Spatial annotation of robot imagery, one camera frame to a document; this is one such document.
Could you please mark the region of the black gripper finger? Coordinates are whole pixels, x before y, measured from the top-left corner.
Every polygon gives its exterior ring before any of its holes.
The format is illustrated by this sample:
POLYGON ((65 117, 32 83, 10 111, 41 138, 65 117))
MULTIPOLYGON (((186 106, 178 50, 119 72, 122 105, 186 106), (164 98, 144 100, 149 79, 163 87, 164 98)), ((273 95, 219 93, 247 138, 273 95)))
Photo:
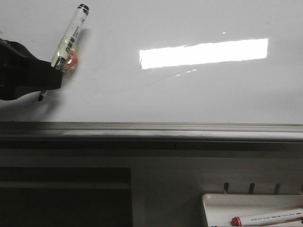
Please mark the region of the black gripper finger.
POLYGON ((24 95, 59 89, 62 71, 36 58, 22 44, 0 41, 0 98, 15 100, 24 95))

